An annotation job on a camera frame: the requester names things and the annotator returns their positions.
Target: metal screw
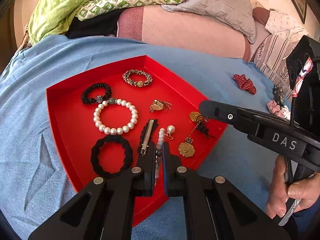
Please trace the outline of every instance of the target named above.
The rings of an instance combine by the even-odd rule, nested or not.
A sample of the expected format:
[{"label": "metal screw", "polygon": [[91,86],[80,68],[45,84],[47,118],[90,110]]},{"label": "metal screw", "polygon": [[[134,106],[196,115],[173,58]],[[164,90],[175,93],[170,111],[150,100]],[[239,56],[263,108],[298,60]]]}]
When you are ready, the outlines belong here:
[{"label": "metal screw", "polygon": [[225,183],[226,179],[222,176],[217,176],[215,178],[215,181],[216,181],[216,183],[222,184],[222,183]]},{"label": "metal screw", "polygon": [[103,182],[103,178],[101,177],[96,177],[94,180],[93,180],[93,183],[96,184],[96,185],[99,185]]},{"label": "metal screw", "polygon": [[184,166],[180,166],[177,168],[177,172],[179,173],[185,173],[187,171],[187,168]]},{"label": "metal screw", "polygon": [[141,172],[141,168],[140,167],[133,167],[131,169],[132,173],[140,173]]}]

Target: beaded bracelet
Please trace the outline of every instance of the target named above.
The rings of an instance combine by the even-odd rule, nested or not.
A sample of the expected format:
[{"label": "beaded bracelet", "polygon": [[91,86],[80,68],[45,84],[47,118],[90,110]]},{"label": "beaded bracelet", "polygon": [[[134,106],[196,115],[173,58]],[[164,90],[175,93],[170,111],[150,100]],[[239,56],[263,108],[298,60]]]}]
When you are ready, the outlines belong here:
[{"label": "beaded bracelet", "polygon": [[[134,81],[130,78],[130,75],[132,75],[132,74],[143,75],[146,77],[147,80],[146,81]],[[149,73],[144,72],[143,70],[137,70],[137,69],[128,70],[126,73],[123,74],[122,78],[129,85],[132,85],[134,87],[139,87],[139,88],[148,86],[152,83],[152,76]]]},{"label": "beaded bracelet", "polygon": [[[130,122],[127,125],[124,125],[123,127],[119,128],[110,128],[106,127],[102,122],[100,121],[100,113],[101,111],[107,106],[107,105],[121,105],[125,106],[128,108],[131,112],[131,119]],[[95,122],[95,125],[97,128],[99,128],[100,132],[104,132],[105,134],[111,134],[111,135],[116,135],[116,134],[123,134],[123,133],[128,133],[130,130],[133,129],[134,125],[137,124],[138,122],[138,111],[136,110],[136,107],[133,106],[130,102],[127,102],[126,100],[122,99],[114,99],[114,98],[109,98],[108,101],[103,101],[101,104],[98,105],[98,107],[95,109],[93,113],[93,121]]]}]

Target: fingernail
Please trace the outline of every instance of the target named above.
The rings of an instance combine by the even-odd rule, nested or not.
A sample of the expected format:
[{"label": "fingernail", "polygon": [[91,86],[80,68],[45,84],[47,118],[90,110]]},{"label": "fingernail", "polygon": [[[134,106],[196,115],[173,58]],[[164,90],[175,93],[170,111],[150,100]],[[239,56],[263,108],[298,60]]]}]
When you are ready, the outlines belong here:
[{"label": "fingernail", "polygon": [[284,209],[280,209],[279,213],[278,213],[279,217],[283,217],[284,214],[285,214],[285,210]]},{"label": "fingernail", "polygon": [[289,188],[288,188],[288,196],[289,197],[295,197],[298,191],[298,185],[296,184],[292,184]]}]

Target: gold pendant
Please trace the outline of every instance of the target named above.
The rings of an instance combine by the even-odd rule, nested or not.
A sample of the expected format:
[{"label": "gold pendant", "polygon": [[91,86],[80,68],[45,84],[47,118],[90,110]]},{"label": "gold pendant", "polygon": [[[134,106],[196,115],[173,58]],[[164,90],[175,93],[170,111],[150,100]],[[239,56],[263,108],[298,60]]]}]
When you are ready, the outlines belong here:
[{"label": "gold pendant", "polygon": [[162,104],[158,100],[153,101],[153,103],[151,105],[152,110],[156,110],[156,111],[162,110],[163,107],[164,107],[164,104]]},{"label": "gold pendant", "polygon": [[202,121],[202,115],[198,112],[191,112],[189,118],[192,122],[199,122]]},{"label": "gold pendant", "polygon": [[152,105],[150,106],[150,112],[154,112],[154,111],[159,111],[162,110],[164,107],[166,108],[165,111],[167,112],[168,109],[171,110],[172,104],[166,101],[159,101],[159,100],[155,100],[152,102]]},{"label": "gold pendant", "polygon": [[195,154],[195,149],[191,143],[180,143],[178,150],[183,157],[189,158]]}]

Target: gray bead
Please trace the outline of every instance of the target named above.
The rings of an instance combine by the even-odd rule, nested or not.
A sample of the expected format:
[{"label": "gray bead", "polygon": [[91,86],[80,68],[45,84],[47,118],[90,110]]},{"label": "gray bead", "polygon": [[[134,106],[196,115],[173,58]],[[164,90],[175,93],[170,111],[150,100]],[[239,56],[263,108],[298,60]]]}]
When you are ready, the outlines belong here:
[{"label": "gray bead", "polygon": [[115,104],[115,102],[116,102],[116,99],[115,98],[109,98],[109,104],[110,105],[114,105]]},{"label": "gray bead", "polygon": [[100,96],[100,95],[98,95],[98,96],[96,97],[96,101],[97,101],[98,104],[101,104],[101,103],[103,102],[103,97]]}]

